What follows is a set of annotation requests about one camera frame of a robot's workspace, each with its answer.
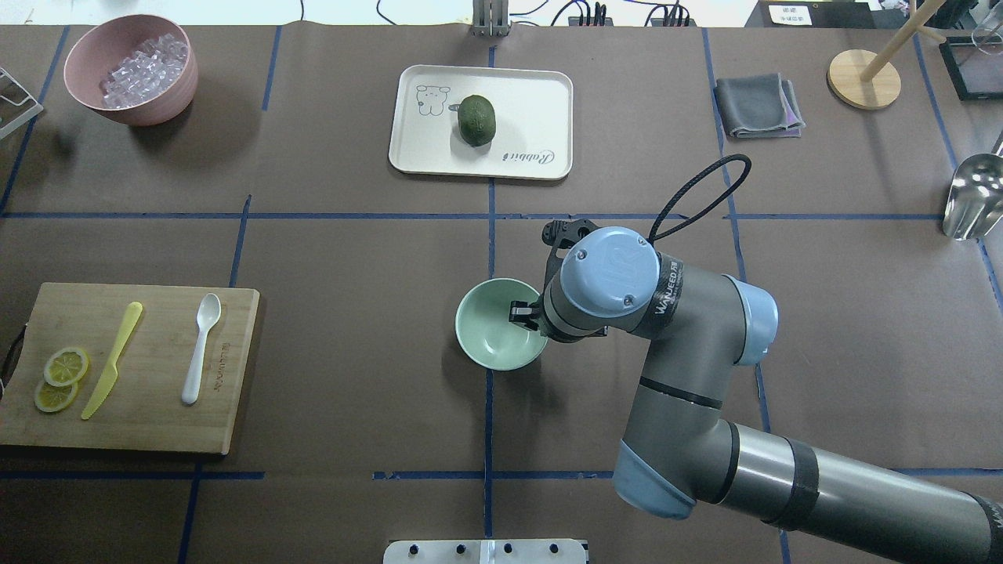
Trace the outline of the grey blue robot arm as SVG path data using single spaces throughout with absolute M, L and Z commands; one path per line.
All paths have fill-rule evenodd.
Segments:
M 512 303 L 511 324 L 554 342 L 608 329 L 649 342 L 613 474 L 623 501 L 672 520 L 720 504 L 897 562 L 1002 560 L 999 502 L 724 420 L 732 369 L 777 335 L 770 293 L 624 227 L 555 220 L 541 238 L 545 288 Z

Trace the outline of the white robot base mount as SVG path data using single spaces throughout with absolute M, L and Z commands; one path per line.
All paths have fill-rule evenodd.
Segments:
M 570 538 L 400 540 L 383 563 L 588 563 L 588 543 Z

